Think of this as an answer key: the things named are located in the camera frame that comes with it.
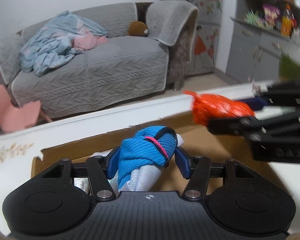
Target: pink chair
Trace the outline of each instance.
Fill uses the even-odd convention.
[[[0,85],[0,127],[4,133],[33,127],[37,123],[39,114],[48,122],[52,122],[42,112],[40,101],[27,103],[21,108],[15,107],[5,86]]]

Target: orange snack bag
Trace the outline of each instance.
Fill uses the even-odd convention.
[[[207,126],[211,118],[254,116],[250,107],[240,101],[233,101],[219,95],[198,95],[192,91],[184,91],[183,93],[194,97],[192,113],[197,124]]]

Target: cabinet handle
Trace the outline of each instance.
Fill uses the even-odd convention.
[[[283,51],[283,47],[279,43],[272,42],[271,44],[276,50]]]
[[[253,59],[256,58],[257,50],[259,50],[259,46],[255,46],[255,48],[254,48]]]
[[[263,49],[260,49],[260,54],[259,54],[259,58],[258,58],[258,62],[260,63],[261,58],[262,58],[262,53],[263,53]]]
[[[245,30],[242,30],[242,34],[246,37],[252,37],[252,34],[251,32],[248,32],[248,31],[245,31]]]

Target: cabinet drawer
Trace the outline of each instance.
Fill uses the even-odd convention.
[[[232,38],[226,74],[240,83],[248,82],[256,65],[258,51],[251,42]]]
[[[262,48],[259,51],[258,59],[252,79],[255,81],[278,80],[280,59]]]
[[[273,54],[280,57],[284,47],[288,44],[288,42],[289,41],[280,37],[263,32],[261,35],[260,47],[269,50]]]
[[[245,26],[240,23],[234,23],[233,37],[242,39],[244,41],[259,44],[261,39],[261,31],[253,27]]]

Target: sofa armrest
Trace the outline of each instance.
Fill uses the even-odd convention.
[[[169,67],[167,84],[183,82],[186,75],[186,48],[188,40],[188,28],[184,27],[175,45],[169,48]]]
[[[0,40],[0,84],[8,85],[20,72],[19,52],[23,45],[18,34]]]
[[[146,13],[149,37],[172,47],[176,44],[181,31],[188,29],[186,61],[191,61],[199,10],[186,1],[167,0],[151,4]]]

